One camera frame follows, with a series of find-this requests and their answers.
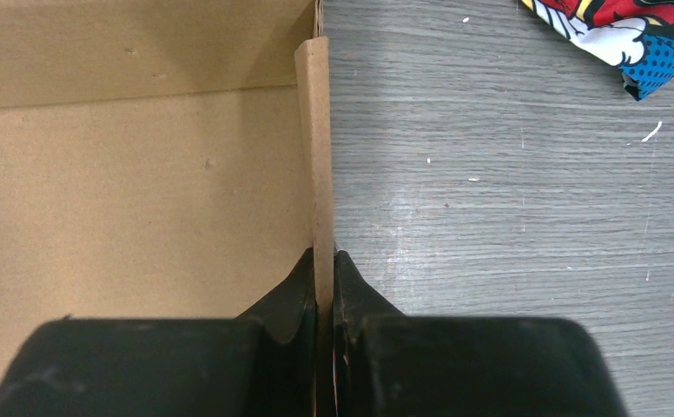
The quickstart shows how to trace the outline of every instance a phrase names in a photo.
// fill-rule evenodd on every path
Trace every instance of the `wood grain surface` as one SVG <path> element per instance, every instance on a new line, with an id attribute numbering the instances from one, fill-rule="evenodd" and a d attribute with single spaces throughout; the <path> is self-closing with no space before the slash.
<path id="1" fill-rule="evenodd" d="M 674 417 L 674 80 L 637 103 L 513 0 L 325 8 L 336 238 L 366 279 L 409 314 L 579 321 L 631 415 Z"/>

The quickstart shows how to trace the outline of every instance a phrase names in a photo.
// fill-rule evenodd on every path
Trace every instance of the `polka dot pattern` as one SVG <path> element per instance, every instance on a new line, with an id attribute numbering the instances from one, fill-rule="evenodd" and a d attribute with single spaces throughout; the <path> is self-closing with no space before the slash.
<path id="1" fill-rule="evenodd" d="M 665 85 L 674 77 L 674 39 L 663 36 L 643 35 L 646 48 L 644 58 L 634 65 L 620 65 L 622 73 L 638 86 L 630 92 L 637 100 Z"/>

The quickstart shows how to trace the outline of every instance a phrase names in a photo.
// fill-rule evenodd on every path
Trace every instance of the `comic print cloth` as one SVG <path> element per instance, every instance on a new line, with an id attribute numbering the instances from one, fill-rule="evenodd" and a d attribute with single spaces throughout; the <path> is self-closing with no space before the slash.
<path id="1" fill-rule="evenodd" d="M 674 0 L 521 0 L 559 34 L 621 71 L 637 100 L 674 77 Z"/>

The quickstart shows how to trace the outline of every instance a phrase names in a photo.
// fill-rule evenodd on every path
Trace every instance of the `cardboard box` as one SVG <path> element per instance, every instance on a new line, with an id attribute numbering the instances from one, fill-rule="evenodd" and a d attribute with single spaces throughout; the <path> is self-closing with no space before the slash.
<path id="1" fill-rule="evenodd" d="M 329 305 L 320 9 L 0 0 L 0 377 L 66 314 L 237 315 L 313 245 Z"/>

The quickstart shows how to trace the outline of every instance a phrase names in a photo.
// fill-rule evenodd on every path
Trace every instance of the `paint chip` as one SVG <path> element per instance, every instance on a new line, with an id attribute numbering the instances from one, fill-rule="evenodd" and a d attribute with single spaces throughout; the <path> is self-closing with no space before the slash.
<path id="1" fill-rule="evenodd" d="M 644 139 L 642 139 L 641 142 L 648 142 L 652 137 L 654 137 L 654 135 L 657 134 L 657 132 L 659 131 L 659 128 L 661 128 L 661 127 L 662 127 L 662 121 L 660 120 L 659 123 L 657 123 L 657 127 L 654 128 L 654 130 L 649 135 L 647 135 Z"/>

